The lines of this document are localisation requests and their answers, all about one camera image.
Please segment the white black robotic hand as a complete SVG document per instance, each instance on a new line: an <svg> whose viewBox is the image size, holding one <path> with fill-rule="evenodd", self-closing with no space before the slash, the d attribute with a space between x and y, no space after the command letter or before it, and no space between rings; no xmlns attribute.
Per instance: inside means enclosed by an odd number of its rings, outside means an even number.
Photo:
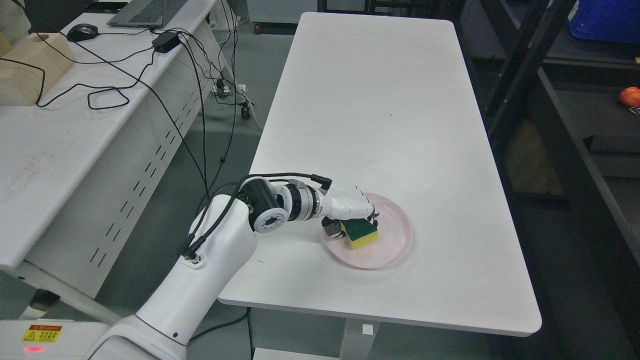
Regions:
<svg viewBox="0 0 640 360"><path fill-rule="evenodd" d="M328 190L320 190L318 217L322 217L324 234L330 239L347 238L341 221L366 219L378 228L380 213L355 185L336 184Z"/></svg>

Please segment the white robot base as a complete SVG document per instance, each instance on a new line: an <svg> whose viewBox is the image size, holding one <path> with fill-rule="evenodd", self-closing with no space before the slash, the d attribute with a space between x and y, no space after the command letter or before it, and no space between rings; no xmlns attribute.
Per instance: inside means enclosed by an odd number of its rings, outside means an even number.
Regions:
<svg viewBox="0 0 640 360"><path fill-rule="evenodd" d="M110 325L73 320L2 320L2 360L81 360Z"/></svg>

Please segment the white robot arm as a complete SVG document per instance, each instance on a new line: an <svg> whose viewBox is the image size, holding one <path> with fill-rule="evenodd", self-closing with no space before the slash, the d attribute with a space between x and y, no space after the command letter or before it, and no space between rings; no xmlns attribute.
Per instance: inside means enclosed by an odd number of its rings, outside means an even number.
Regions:
<svg viewBox="0 0 640 360"><path fill-rule="evenodd" d="M272 174L250 174L231 196L215 196L195 219L185 248L152 296L117 321L85 360L184 360L192 335L220 292L257 247L242 187Z"/></svg>

